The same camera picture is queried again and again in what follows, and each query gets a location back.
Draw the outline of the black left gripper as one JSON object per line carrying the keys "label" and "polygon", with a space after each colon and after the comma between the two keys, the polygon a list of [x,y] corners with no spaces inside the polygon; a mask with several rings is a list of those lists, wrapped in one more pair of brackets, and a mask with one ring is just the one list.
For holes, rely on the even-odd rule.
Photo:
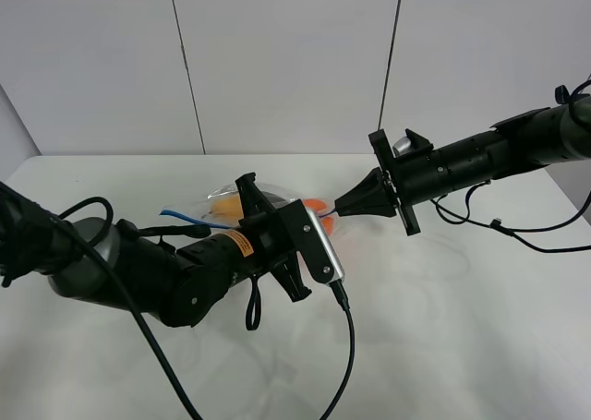
{"label": "black left gripper", "polygon": [[292,302],[306,299],[310,289],[302,281],[296,242],[289,229],[302,217],[306,209],[303,201],[297,199],[273,209],[257,187],[255,173],[241,175],[235,185],[243,212],[238,228],[254,248],[258,272],[270,272]]}

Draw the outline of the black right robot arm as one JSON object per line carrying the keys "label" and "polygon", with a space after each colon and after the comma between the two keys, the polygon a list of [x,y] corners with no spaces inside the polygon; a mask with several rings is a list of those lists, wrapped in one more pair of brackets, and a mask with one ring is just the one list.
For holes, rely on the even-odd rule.
{"label": "black right robot arm", "polygon": [[441,148],[412,130],[391,144],[384,130],[369,135],[378,167],[337,198],[339,216],[400,216],[419,233],[413,207],[488,180],[524,174],[590,156],[590,100],[541,108]]}

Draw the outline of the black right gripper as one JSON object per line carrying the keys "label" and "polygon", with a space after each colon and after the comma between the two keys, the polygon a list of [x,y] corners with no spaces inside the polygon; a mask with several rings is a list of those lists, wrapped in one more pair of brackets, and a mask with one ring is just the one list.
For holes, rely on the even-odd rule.
{"label": "black right gripper", "polygon": [[382,175],[384,173],[390,180],[390,190],[406,234],[420,233],[414,206],[452,192],[448,164],[453,144],[435,149],[429,140],[413,131],[411,134],[423,139],[427,145],[400,157],[394,156],[383,129],[368,136],[380,169],[372,169],[358,185],[335,200],[335,210],[340,217],[395,217],[396,208],[391,206]]}

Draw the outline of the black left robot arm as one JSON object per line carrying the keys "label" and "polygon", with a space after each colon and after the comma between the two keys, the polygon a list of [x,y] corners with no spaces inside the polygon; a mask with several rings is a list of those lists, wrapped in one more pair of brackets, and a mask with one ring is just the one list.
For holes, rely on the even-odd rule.
{"label": "black left robot arm", "polygon": [[65,298],[148,314],[172,328],[199,324],[231,288],[265,274],[291,300],[307,298],[304,203],[273,206],[252,174],[237,185],[244,218],[219,233],[205,224],[138,228],[116,220],[105,198],[96,198],[103,217],[72,222],[69,211],[51,213],[3,186],[1,284],[36,272]]}

